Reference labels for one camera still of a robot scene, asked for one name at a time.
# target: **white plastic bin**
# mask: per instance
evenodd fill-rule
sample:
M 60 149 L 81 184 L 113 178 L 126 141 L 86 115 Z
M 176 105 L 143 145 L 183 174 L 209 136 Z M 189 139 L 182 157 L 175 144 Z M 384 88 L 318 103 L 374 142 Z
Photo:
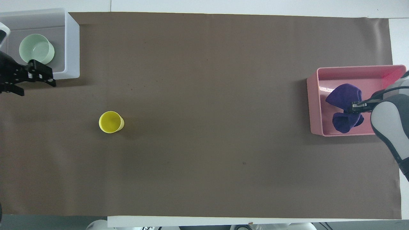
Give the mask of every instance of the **white plastic bin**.
M 30 34 L 44 35 L 54 46 L 55 55 L 47 66 L 54 79 L 79 77 L 79 25 L 63 8 L 0 13 L 0 22 L 10 28 L 1 50 L 19 64 L 21 41 Z

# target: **yellow cup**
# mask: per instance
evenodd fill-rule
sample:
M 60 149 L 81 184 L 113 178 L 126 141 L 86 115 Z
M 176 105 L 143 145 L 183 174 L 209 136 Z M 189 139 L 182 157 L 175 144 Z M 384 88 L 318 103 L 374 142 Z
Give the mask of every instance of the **yellow cup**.
M 114 111 L 108 111 L 99 118 L 99 127 L 106 133 L 115 133 L 124 127 L 124 120 Z

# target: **purple towel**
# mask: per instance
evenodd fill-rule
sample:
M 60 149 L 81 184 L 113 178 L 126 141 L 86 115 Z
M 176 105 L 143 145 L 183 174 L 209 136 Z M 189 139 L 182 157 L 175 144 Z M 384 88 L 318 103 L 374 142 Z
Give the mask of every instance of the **purple towel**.
M 340 85 L 328 95 L 327 99 L 325 99 L 326 102 L 344 110 L 343 113 L 335 113 L 333 116 L 333 124 L 336 130 L 347 133 L 353 127 L 364 122 L 364 117 L 360 113 L 347 113 L 351 102 L 361 100 L 361 90 L 351 84 Z

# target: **pink tray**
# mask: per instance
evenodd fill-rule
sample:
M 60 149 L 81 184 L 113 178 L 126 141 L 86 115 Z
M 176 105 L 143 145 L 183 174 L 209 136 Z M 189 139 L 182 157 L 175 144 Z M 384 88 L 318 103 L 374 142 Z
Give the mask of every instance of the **pink tray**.
M 362 91 L 362 99 L 368 99 L 374 92 L 393 84 L 405 72 L 404 65 L 318 68 L 307 79 L 311 132 L 326 137 L 373 135 L 371 113 L 362 113 L 364 122 L 348 133 L 335 130 L 332 124 L 333 115 L 337 112 L 342 113 L 343 110 L 330 105 L 325 99 L 331 90 L 345 83 L 357 86 Z

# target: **cup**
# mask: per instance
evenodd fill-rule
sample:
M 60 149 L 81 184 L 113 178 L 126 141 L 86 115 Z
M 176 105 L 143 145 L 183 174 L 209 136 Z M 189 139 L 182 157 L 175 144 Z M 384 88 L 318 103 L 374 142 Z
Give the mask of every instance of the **cup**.
M 54 57 L 54 46 L 41 34 L 31 34 L 23 39 L 18 49 L 21 59 L 29 62 L 34 59 L 48 64 Z
M 115 133 L 124 127 L 124 120 L 117 112 L 108 111 L 99 118 L 99 127 L 106 133 Z

